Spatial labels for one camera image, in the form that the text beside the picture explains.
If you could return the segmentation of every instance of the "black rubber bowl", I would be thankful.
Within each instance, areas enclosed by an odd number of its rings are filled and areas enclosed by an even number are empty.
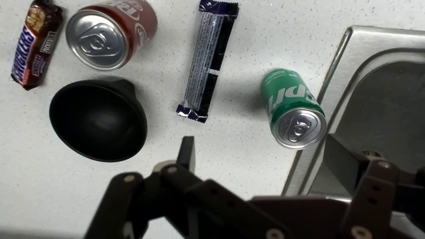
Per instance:
[[[75,152],[101,162],[136,156],[148,125],[134,85],[126,80],[80,81],[63,88],[51,104],[57,136]]]

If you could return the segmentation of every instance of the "pull tab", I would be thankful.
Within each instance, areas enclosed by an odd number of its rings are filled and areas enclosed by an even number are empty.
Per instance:
[[[79,39],[81,51],[89,57],[114,57],[120,53],[117,44],[120,36],[106,24],[89,28]]]
[[[314,121],[306,118],[304,116],[296,116],[292,118],[290,130],[287,132],[287,138],[296,144],[304,140],[316,126]]]

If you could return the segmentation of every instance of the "coca-cola can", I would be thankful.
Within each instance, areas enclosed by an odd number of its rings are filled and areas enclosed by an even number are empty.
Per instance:
[[[68,23],[73,53],[99,71],[124,67],[154,37],[158,20],[145,0],[116,0],[80,10]]]

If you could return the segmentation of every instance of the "soda can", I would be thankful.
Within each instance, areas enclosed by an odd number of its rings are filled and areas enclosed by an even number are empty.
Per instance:
[[[296,72],[270,72],[261,85],[261,92],[270,129],[280,145],[300,150],[326,136],[324,113]]]
[[[124,67],[158,28],[145,0],[116,0],[80,10],[68,23],[67,41],[73,53],[99,71]]]

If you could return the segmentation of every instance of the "candy bar wrapper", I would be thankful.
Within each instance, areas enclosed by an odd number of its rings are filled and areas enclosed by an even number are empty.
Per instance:
[[[40,85],[55,51],[63,10],[51,0],[35,0],[17,41],[12,79],[29,91]]]
[[[202,0],[201,27],[184,103],[177,113],[206,122],[227,43],[239,14],[238,3]]]

